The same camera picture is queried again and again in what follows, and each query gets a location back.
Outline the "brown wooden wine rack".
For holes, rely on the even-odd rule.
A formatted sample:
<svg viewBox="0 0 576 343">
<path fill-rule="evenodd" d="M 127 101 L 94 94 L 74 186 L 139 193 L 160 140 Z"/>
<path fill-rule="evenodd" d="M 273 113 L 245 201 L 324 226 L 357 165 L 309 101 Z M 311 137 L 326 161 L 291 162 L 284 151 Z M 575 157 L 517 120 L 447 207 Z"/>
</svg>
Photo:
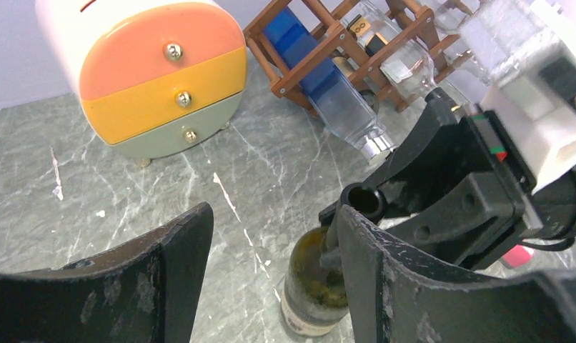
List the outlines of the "brown wooden wine rack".
<svg viewBox="0 0 576 343">
<path fill-rule="evenodd" d="M 329 10 L 320 1 L 307 7 L 319 24 L 306 30 L 318 46 L 295 67 L 288 67 L 264 29 L 288 1 L 272 1 L 244 30 L 247 46 L 271 82 L 271 90 L 307 110 L 312 102 L 300 81 L 329 57 L 362 95 L 390 100 L 406 109 L 423 91 L 457 69 L 475 76 L 482 68 L 457 29 L 480 7 L 465 1 L 388 1 L 387 10 L 371 1 L 343 1 Z"/>
</svg>

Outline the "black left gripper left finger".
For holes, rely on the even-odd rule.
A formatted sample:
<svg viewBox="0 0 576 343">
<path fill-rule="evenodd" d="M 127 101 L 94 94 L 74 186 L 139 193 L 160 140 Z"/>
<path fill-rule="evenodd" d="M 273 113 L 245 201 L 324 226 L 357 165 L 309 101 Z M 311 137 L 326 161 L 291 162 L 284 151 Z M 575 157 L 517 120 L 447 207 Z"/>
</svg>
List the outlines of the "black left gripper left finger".
<svg viewBox="0 0 576 343">
<path fill-rule="evenodd" d="M 202 202 L 59 269 L 0 273 L 0 342 L 188 342 L 213 228 Z"/>
</svg>

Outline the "blue square glass bottle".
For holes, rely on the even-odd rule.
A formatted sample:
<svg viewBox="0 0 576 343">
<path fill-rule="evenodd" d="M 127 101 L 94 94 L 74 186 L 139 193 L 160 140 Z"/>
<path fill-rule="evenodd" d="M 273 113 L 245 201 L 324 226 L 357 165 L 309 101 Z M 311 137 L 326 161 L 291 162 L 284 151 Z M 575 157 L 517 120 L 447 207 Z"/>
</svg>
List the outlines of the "blue square glass bottle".
<svg viewBox="0 0 576 343">
<path fill-rule="evenodd" d="M 282 10 L 264 29 L 265 36 L 290 68 L 318 46 L 292 10 Z M 299 83 L 326 129 L 359 150 L 369 164 L 384 161 L 397 145 L 384 124 L 338 66 L 324 58 Z"/>
</svg>

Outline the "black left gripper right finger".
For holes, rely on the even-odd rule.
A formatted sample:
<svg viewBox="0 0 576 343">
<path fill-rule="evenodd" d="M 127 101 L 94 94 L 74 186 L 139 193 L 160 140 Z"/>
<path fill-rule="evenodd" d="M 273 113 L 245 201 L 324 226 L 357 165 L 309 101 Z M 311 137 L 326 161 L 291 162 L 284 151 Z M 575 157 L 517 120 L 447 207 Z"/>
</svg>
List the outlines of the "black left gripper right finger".
<svg viewBox="0 0 576 343">
<path fill-rule="evenodd" d="M 346 206 L 337 230 L 357 342 L 576 342 L 576 271 L 477 274 Z"/>
</svg>

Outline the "clear dark-labelled round bottle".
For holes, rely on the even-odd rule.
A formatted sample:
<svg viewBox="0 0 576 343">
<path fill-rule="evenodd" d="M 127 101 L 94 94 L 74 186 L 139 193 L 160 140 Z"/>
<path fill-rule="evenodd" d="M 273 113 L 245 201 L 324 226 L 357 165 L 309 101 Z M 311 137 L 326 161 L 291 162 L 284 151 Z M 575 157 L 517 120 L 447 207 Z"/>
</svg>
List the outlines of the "clear dark-labelled round bottle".
<svg viewBox="0 0 576 343">
<path fill-rule="evenodd" d="M 557 46 L 546 1 L 487 1 L 459 27 L 459 35 L 496 86 L 544 64 Z"/>
</svg>

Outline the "cream orange drawer cabinet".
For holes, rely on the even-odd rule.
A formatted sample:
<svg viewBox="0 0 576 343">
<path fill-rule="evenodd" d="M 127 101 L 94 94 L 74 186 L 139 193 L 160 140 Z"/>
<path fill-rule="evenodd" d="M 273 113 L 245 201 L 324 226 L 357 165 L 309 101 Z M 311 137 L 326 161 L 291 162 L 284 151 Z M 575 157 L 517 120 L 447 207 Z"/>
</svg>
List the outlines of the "cream orange drawer cabinet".
<svg viewBox="0 0 576 343">
<path fill-rule="evenodd" d="M 90 127 L 124 156 L 190 149 L 240 105 L 246 42 L 215 1 L 37 1 L 35 9 Z"/>
</svg>

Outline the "dark green wine bottle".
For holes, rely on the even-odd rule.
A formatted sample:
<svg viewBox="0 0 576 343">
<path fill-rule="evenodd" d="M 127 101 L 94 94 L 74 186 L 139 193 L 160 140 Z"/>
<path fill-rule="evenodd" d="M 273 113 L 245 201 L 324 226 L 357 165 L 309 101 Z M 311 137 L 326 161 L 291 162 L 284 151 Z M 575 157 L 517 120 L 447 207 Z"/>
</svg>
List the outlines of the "dark green wine bottle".
<svg viewBox="0 0 576 343">
<path fill-rule="evenodd" d="M 303 234 L 294 245 L 280 305 L 286 326 L 295 334 L 324 336 L 349 314 L 337 230 L 337 214 L 344 205 L 379 224 L 387 213 L 389 198 L 379 187 L 349 184 L 337 201 L 319 213 L 320 226 Z"/>
</svg>

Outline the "clear glass bottle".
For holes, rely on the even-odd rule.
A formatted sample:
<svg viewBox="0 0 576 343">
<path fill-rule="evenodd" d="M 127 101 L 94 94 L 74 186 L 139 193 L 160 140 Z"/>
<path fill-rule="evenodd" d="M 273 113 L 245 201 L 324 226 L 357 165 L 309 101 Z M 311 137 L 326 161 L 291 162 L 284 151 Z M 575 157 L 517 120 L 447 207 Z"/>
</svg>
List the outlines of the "clear glass bottle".
<svg viewBox="0 0 576 343">
<path fill-rule="evenodd" d="M 467 114 L 468 108 L 470 107 L 469 99 L 466 98 L 465 95 L 463 95 L 447 79 L 441 81 L 439 85 L 447 93 L 448 97 L 451 98 L 451 111 L 458 116 L 465 116 Z"/>
</svg>

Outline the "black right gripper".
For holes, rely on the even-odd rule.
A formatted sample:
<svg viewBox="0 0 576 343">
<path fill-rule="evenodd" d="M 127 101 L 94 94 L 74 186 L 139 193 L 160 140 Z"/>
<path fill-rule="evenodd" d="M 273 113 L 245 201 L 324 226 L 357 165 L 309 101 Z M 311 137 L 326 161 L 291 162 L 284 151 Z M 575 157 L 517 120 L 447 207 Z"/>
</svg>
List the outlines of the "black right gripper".
<svg viewBox="0 0 576 343">
<path fill-rule="evenodd" d="M 442 160 L 457 136 L 457 105 L 437 87 L 412 131 L 365 180 L 343 188 L 336 202 L 322 210 L 319 223 L 329 226 L 348 205 L 377 224 L 419 211 L 429 195 Z M 419 214 L 388 233 L 454 265 L 486 269 L 523 239 L 544 227 L 532 204 L 536 178 L 494 111 L 467 117 L 492 172 L 468 174 L 458 185 Z"/>
</svg>

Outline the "pink eraser block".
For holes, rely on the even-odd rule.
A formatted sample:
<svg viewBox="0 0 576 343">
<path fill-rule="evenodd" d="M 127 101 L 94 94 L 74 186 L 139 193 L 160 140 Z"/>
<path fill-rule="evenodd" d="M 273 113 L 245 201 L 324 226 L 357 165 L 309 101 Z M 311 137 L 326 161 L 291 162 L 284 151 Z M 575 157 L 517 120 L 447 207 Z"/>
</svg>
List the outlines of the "pink eraser block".
<svg viewBox="0 0 576 343">
<path fill-rule="evenodd" d="M 523 245 L 516 245 L 501 258 L 501 264 L 508 269 L 516 269 L 529 264 L 535 255 L 535 250 Z"/>
</svg>

